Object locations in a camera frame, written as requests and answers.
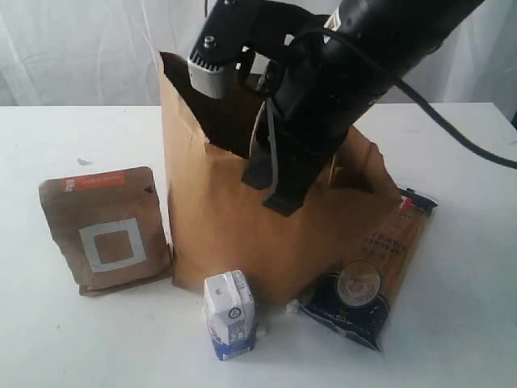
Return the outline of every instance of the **brown paper bag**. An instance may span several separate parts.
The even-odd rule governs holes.
[[[237,85],[209,99],[191,88],[181,58],[162,60],[175,284],[200,291],[205,277],[241,269],[258,297],[285,302],[400,202],[377,147],[351,129],[301,209],[283,217],[264,208],[266,192],[241,183],[262,101]]]
[[[170,276],[150,168],[50,179],[40,185],[40,201],[81,295]]]

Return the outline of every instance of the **black cable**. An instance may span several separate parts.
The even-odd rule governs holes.
[[[385,69],[381,64],[372,59],[363,50],[358,48],[354,43],[349,41],[346,36],[329,30],[323,27],[311,27],[304,30],[299,36],[297,36],[291,44],[297,44],[307,35],[319,34],[328,36],[331,39],[336,39],[340,44],[347,46],[357,57],[363,62],[368,64],[376,71],[382,73],[393,85],[398,87],[405,95],[412,99],[436,124],[445,129],[445,131],[454,137],[463,147],[474,152],[477,156],[480,156],[486,160],[499,164],[501,166],[513,168],[517,170],[517,162],[514,160],[502,158],[496,154],[482,149],[480,146],[472,143],[467,137],[465,137],[460,131],[458,131],[454,125],[449,123],[443,116],[441,116],[427,101],[424,99],[415,89],[409,86],[407,83],[402,81],[397,75],[392,74]]]

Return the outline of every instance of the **brown coffee pouch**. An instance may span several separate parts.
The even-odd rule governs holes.
[[[379,350],[389,315],[418,239],[436,203],[400,190],[402,203],[373,231],[350,246],[334,270],[304,298],[301,309],[339,334]]]
[[[81,295],[170,276],[150,168],[50,179],[40,185],[40,202]]]

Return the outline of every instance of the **screw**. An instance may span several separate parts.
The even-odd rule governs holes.
[[[214,47],[216,47],[216,38],[214,38],[211,35],[205,36],[203,46],[208,50],[213,49]]]

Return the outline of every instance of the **white square logo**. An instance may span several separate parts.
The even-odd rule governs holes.
[[[95,237],[101,234],[122,231],[128,232],[133,256],[113,263],[103,264],[99,256],[97,246],[95,245]],[[80,229],[79,234],[81,235],[82,245],[84,246],[86,258],[88,259],[88,263],[90,263],[92,272],[114,271],[116,269],[126,268],[147,260],[136,218],[87,226],[86,228]]]

